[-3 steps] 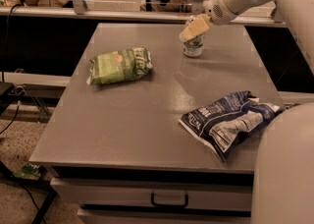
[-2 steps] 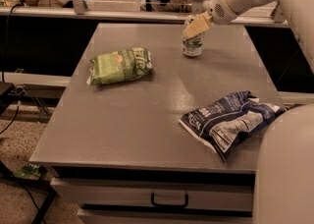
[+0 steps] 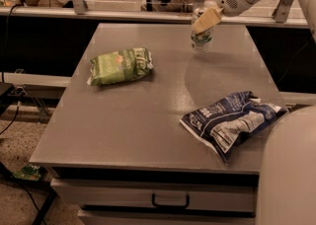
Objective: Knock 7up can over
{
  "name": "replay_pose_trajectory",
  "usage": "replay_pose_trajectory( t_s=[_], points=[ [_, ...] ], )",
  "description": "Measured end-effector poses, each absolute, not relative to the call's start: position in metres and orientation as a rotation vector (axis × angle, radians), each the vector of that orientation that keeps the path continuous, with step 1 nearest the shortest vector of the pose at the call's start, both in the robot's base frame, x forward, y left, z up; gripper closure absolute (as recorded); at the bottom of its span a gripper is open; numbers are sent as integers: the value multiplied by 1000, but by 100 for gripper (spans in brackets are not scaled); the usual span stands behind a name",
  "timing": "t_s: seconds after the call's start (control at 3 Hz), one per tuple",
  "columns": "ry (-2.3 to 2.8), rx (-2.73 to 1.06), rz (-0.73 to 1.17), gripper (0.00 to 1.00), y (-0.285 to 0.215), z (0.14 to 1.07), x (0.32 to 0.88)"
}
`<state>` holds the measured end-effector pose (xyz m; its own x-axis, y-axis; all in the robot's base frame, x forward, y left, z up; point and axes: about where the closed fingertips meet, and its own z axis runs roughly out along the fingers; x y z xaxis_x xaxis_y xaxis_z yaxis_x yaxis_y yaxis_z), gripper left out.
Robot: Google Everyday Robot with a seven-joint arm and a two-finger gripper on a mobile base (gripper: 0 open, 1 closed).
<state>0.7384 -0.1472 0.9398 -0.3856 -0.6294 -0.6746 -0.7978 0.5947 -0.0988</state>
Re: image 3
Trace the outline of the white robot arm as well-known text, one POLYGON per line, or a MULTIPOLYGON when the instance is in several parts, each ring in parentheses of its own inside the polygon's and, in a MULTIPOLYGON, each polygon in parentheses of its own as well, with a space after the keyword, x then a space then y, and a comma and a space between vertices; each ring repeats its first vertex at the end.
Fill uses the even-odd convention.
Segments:
MULTIPOLYGON (((216 0, 193 25, 197 34, 222 16, 238 16, 260 0, 216 0)), ((297 0, 308 28, 316 31, 316 0, 297 0)), ((294 98, 272 129, 262 157, 256 225, 316 225, 316 106, 294 98)))

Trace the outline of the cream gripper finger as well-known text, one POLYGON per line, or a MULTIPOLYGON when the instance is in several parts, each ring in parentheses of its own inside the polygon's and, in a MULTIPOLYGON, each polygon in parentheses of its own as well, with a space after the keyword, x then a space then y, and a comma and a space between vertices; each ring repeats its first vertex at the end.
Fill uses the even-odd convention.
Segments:
POLYGON ((193 32, 198 35, 219 24, 222 19, 222 11, 222 8, 207 8, 202 13, 202 15, 192 24, 193 32))

